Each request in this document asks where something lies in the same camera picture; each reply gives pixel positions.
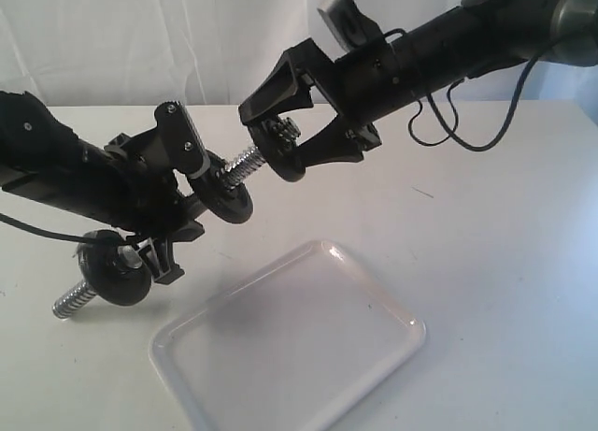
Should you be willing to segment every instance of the white table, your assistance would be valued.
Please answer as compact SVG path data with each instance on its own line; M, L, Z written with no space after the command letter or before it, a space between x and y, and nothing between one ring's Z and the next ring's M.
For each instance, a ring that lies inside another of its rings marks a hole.
M462 134L485 142L505 103L463 103ZM54 108L102 145L153 126L153 108ZM249 143L233 107L191 108L205 144ZM311 168L299 183L263 169L255 213L178 245L187 276L140 305L94 300L56 320L79 279L74 246L0 225L0 427L188 429L148 356L167 321L284 252L328 238L358 257L428 326L414 358L335 429L596 429L598 128L572 104L522 103L504 142L474 154L430 150L406 133L412 109L378 123L384 146L359 165ZM307 135L327 107L293 113ZM430 114L423 136L438 136ZM3 194L0 210L67 233L97 223Z

